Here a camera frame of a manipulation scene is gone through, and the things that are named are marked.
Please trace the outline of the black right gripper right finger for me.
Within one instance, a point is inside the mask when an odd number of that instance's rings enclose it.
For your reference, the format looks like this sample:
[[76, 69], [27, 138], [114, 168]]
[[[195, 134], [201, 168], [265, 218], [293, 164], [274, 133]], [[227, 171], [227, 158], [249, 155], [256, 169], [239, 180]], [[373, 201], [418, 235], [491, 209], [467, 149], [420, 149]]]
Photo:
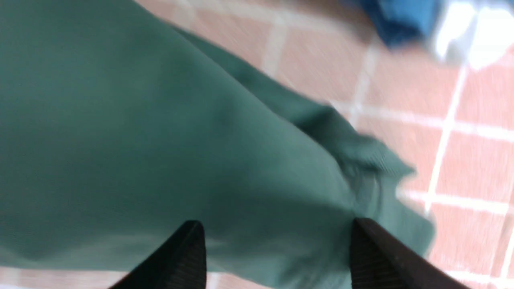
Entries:
[[349, 249], [353, 289], [466, 289], [371, 218], [355, 218]]

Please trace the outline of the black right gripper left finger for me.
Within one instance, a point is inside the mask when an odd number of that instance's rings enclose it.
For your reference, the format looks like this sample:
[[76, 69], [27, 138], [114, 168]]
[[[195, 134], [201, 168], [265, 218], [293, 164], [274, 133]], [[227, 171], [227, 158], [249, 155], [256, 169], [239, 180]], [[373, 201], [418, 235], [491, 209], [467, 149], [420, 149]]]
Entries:
[[204, 227], [186, 221], [145, 261], [112, 289], [205, 289], [207, 257]]

